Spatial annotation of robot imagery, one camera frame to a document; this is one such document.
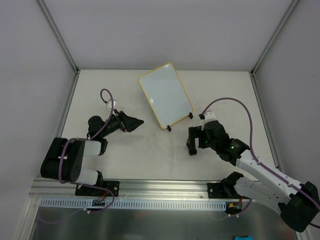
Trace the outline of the yellow framed small whiteboard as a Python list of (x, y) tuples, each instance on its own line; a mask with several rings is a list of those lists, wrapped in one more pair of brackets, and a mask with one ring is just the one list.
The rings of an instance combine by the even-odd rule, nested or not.
[(168, 62), (138, 78), (138, 84), (162, 129), (189, 118), (194, 108), (173, 63)]

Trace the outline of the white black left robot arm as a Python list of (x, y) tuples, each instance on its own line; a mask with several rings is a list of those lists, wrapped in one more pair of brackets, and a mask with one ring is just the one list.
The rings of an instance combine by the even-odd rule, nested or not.
[(130, 133), (143, 123), (142, 119), (117, 110), (106, 121), (98, 115), (92, 116), (88, 120), (87, 138), (53, 139), (40, 167), (40, 175), (62, 184), (87, 185), (93, 195), (101, 194), (105, 188), (102, 174), (83, 167), (84, 156), (102, 156), (108, 146), (106, 136), (118, 130)]

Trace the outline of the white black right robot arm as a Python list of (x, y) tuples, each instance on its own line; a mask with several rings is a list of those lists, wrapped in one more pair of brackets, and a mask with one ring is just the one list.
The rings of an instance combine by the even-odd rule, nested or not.
[(223, 180), (224, 193), (235, 198), (248, 197), (280, 215), (291, 229), (302, 233), (320, 212), (317, 187), (301, 183), (274, 167), (265, 165), (254, 154), (251, 146), (231, 138), (212, 112), (203, 116), (200, 133), (207, 148), (211, 148), (225, 162), (242, 169), (259, 182), (253, 183), (239, 172)]

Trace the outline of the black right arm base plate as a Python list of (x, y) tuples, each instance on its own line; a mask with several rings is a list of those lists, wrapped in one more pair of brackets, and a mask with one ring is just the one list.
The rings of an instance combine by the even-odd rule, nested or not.
[(221, 182), (209, 182), (207, 186), (207, 195), (209, 199), (240, 199), (241, 196), (236, 192), (233, 186)]

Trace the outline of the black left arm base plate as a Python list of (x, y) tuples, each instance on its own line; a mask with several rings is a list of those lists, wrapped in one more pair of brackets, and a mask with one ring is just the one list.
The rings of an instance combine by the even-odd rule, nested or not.
[(119, 196), (120, 182), (115, 180), (104, 180), (102, 186), (86, 186), (76, 187), (75, 195), (80, 197), (102, 197), (106, 193), (107, 197)]

